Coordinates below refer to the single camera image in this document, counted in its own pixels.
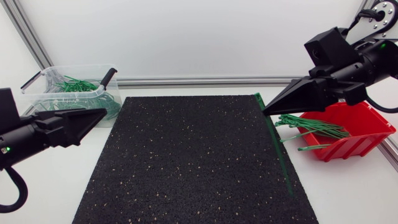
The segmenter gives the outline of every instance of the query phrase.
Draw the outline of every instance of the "clear plastic bin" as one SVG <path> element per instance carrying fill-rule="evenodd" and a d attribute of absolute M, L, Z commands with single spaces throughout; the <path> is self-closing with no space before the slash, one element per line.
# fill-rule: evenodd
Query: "clear plastic bin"
<path fill-rule="evenodd" d="M 97 127 L 112 127 L 122 106 L 117 71 L 113 65 L 80 65 L 49 67 L 21 87 L 22 97 L 35 111 L 106 108 L 108 114 Z M 97 89 L 84 92 L 63 92 L 60 83 L 70 78 L 94 84 Z"/>

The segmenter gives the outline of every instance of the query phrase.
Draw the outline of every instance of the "metal bracket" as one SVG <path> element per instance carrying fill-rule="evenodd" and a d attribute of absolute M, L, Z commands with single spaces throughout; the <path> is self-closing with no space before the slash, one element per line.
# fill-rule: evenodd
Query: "metal bracket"
<path fill-rule="evenodd" d="M 378 22 L 375 19 L 360 18 L 359 22 L 348 32 L 346 41 L 349 44 L 354 44 L 371 35 L 375 39 L 398 39 L 398 29 L 395 29 L 395 26 L 383 33 L 378 33 L 393 21 L 397 11 L 395 5 L 387 1 L 380 2 L 373 7 L 373 10 L 376 12 L 384 11 L 384 19 Z"/>

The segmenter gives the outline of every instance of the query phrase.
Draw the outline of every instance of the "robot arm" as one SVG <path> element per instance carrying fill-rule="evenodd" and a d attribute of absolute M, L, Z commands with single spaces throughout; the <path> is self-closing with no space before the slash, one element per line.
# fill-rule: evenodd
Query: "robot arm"
<path fill-rule="evenodd" d="M 24 179 L 11 166 L 50 146 L 79 146 L 106 109 L 43 111 L 19 117 L 9 88 L 0 89 L 0 102 L 0 170 L 6 170 L 19 190 L 16 203 L 0 205 L 0 213 L 8 213 L 21 208 L 27 199 Z"/>
<path fill-rule="evenodd" d="M 371 100 L 366 87 L 389 76 L 398 78 L 398 3 L 375 1 L 363 5 L 348 29 L 334 28 L 305 44 L 315 67 L 309 76 L 292 80 L 265 108 L 265 115 L 324 111 L 344 98 L 348 105 Z"/>

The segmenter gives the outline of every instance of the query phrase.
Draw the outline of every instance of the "red plastic bin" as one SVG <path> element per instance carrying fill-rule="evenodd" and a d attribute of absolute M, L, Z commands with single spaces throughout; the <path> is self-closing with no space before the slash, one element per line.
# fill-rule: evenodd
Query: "red plastic bin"
<path fill-rule="evenodd" d="M 310 133 L 304 136 L 309 146 L 331 144 L 324 149 L 312 150 L 315 155 L 325 162 L 331 159 L 350 156 L 365 156 L 370 150 L 382 142 L 396 129 L 391 126 L 376 110 L 362 102 L 354 106 L 346 103 L 335 103 L 326 108 L 325 112 L 306 112 L 301 118 L 319 119 L 343 126 L 350 133 L 350 137 L 333 139 Z"/>

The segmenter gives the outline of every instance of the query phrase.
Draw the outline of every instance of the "white wall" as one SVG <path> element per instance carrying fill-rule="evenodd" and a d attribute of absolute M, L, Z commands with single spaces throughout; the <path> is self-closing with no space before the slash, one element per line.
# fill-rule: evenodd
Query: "white wall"
<path fill-rule="evenodd" d="M 20 0 L 56 65 L 118 77 L 306 75 L 303 46 L 348 27 L 362 0 Z"/>
<path fill-rule="evenodd" d="M 11 88 L 21 114 L 28 105 L 20 100 L 20 87 L 40 71 L 40 68 L 2 5 L 0 5 L 0 29 L 0 88 Z"/>

